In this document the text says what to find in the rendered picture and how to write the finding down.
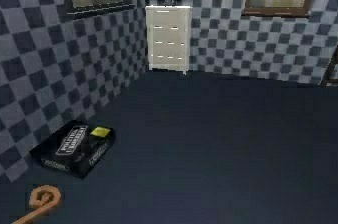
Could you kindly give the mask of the brown curled wooden stick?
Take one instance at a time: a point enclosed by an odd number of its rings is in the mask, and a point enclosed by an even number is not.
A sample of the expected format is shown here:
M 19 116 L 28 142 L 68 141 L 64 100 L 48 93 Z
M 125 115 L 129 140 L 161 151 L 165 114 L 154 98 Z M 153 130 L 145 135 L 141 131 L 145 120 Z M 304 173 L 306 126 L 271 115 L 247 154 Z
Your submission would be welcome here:
M 31 211 L 17 218 L 11 224 L 34 224 L 35 221 L 50 213 L 62 200 L 60 190 L 51 185 L 42 185 L 31 191 L 28 205 Z

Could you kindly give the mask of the dark framed window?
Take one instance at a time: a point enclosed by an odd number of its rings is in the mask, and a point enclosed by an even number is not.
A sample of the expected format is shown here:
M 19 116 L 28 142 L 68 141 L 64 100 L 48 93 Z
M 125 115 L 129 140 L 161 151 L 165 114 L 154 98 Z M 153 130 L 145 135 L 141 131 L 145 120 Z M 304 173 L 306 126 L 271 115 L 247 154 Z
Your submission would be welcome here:
M 133 7 L 133 0 L 64 0 L 67 14 L 85 14 Z

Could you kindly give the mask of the brown framed window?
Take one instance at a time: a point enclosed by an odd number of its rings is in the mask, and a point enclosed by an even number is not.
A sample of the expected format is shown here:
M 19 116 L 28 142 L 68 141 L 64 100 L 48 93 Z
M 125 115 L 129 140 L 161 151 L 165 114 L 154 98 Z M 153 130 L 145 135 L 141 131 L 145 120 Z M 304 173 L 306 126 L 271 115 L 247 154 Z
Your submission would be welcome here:
M 307 17 L 312 0 L 245 0 L 242 14 L 259 17 Z

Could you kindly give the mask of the black printed box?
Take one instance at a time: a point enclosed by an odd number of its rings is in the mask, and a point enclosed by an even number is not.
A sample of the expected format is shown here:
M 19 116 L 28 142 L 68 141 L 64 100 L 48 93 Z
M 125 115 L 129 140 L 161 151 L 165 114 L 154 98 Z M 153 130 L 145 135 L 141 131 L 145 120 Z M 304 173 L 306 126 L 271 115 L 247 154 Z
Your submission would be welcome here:
M 72 120 L 35 146 L 30 154 L 43 167 L 84 179 L 115 139 L 111 127 Z

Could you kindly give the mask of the white chest of drawers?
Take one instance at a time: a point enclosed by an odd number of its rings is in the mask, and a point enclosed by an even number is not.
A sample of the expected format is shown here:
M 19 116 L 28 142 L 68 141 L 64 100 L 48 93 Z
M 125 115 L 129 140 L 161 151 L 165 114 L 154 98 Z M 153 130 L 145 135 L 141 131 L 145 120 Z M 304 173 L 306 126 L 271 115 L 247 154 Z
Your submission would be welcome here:
M 149 5 L 145 10 L 149 69 L 186 75 L 190 67 L 192 7 Z

